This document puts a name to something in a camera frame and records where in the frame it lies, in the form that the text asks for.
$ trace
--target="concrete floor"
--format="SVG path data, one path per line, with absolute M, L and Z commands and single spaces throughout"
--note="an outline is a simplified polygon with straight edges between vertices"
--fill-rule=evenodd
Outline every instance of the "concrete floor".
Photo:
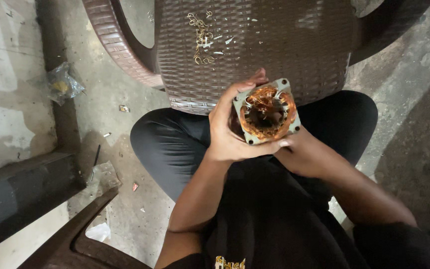
M 153 26 L 147 12 L 153 8 L 153 2 L 121 2 L 136 37 L 150 46 Z M 357 14 L 363 14 L 379 2 L 354 3 Z M 66 146 L 80 149 L 79 163 L 85 177 L 90 176 L 96 149 L 101 144 L 99 163 L 110 160 L 124 185 L 95 224 L 107 221 L 112 231 L 108 244 L 154 266 L 174 203 L 137 160 L 129 132 L 143 114 L 167 107 L 167 97 L 134 81 L 117 67 L 97 39 L 81 1 L 49 1 L 47 5 L 51 12 L 41 19 L 52 23 L 52 38 L 58 41 L 52 50 L 45 50 L 46 67 L 51 66 L 48 59 L 67 59 L 87 87 L 87 95 L 66 104 L 67 110 L 75 113 L 76 121 L 70 114 L 55 110 L 56 119 L 67 120 L 62 126 L 59 123 L 58 139 Z M 430 229 L 430 8 L 423 20 L 402 38 L 351 67 L 345 89 L 368 94 L 379 108 L 378 126 L 357 168 L 402 199 L 421 227 Z M 131 112 L 119 112 L 120 104 L 128 106 Z M 61 128 L 75 138 L 60 137 Z M 108 132 L 112 135 L 104 138 Z M 133 193 L 135 181 L 140 187 Z M 98 192 L 98 183 L 92 182 L 70 199 L 70 216 Z M 344 221 L 345 215 L 334 200 L 331 211 L 340 222 Z

